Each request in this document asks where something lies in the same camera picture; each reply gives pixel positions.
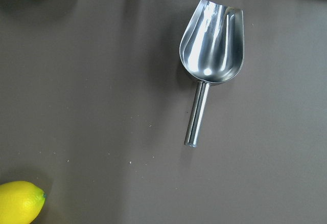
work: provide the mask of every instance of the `yellow fruit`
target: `yellow fruit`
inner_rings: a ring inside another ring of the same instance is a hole
[[[25,181],[0,185],[0,224],[30,224],[40,213],[45,193]]]

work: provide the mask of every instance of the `scoop handle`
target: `scoop handle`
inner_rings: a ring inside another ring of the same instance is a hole
[[[201,127],[201,121],[205,108],[206,99],[208,97],[210,84],[199,81],[196,88],[195,98],[193,102],[192,112],[186,132],[184,145],[197,147],[198,137]]]

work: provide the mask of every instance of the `metal scoop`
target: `metal scoop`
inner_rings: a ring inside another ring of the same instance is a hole
[[[243,11],[201,0],[179,47],[185,69],[198,81],[185,145],[197,147],[208,90],[236,76],[243,64]]]

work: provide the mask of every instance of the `gray table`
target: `gray table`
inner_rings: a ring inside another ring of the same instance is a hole
[[[0,183],[47,192],[35,224],[327,222],[327,0],[210,0],[245,62],[192,149],[198,1],[0,0]]]

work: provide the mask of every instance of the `lemon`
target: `lemon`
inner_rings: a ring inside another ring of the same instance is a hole
[[[29,224],[40,213],[45,193],[25,181],[0,185],[0,224]]]

